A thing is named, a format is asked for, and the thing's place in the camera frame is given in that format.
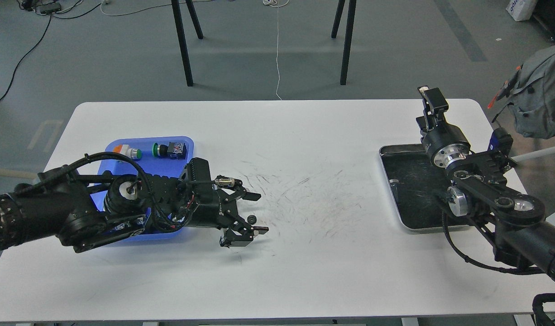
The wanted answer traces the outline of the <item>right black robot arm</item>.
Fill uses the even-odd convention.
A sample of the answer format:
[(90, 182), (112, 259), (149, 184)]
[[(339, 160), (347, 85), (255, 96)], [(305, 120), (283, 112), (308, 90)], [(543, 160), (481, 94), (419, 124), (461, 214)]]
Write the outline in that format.
[[(488, 149), (474, 152), (462, 130), (447, 122), (449, 104), (441, 91), (428, 86), (418, 91), (424, 105), (424, 115), (416, 119), (422, 147), (451, 183), (435, 196), (450, 246), (479, 268), (518, 276), (546, 274), (555, 282), (555, 226), (546, 221), (544, 203), (507, 186), (504, 174), (517, 165), (509, 157), (510, 134), (499, 127)], [(496, 268), (463, 254), (450, 236), (449, 217), (475, 227), (492, 246), (495, 261), (507, 266)]]

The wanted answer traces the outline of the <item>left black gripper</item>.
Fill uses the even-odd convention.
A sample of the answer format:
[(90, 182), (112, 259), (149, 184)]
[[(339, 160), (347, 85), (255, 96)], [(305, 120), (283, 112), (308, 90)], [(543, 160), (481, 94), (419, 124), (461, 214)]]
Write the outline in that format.
[(222, 247), (247, 246), (258, 235), (269, 232), (267, 226), (249, 225), (247, 218), (240, 218), (229, 227), (226, 225), (223, 213), (238, 213), (238, 200), (258, 201), (261, 198), (261, 194), (250, 192), (242, 184), (219, 187), (217, 190), (194, 190), (192, 198), (193, 202), (189, 206), (191, 216), (185, 219), (182, 226), (221, 229), (219, 244)]

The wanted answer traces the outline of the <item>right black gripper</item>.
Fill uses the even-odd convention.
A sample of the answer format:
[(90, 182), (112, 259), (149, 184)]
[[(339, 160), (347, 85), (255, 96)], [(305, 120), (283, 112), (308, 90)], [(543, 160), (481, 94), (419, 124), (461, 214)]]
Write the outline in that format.
[(431, 163), (448, 168), (453, 162), (470, 155), (470, 143), (459, 127), (445, 123), (449, 109), (438, 87), (418, 87), (424, 105), (424, 115), (416, 118), (420, 128), (421, 143)]

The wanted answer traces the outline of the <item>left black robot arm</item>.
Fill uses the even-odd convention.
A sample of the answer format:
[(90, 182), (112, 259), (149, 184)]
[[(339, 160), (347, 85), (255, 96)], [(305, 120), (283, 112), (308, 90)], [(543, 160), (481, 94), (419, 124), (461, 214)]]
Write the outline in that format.
[(185, 227), (222, 231), (222, 247), (247, 246), (269, 231), (237, 201), (257, 201), (240, 179), (211, 177), (207, 160), (192, 158), (178, 177), (151, 175), (131, 158), (104, 151), (38, 173), (0, 194), (0, 251), (54, 236), (76, 253), (138, 235)]

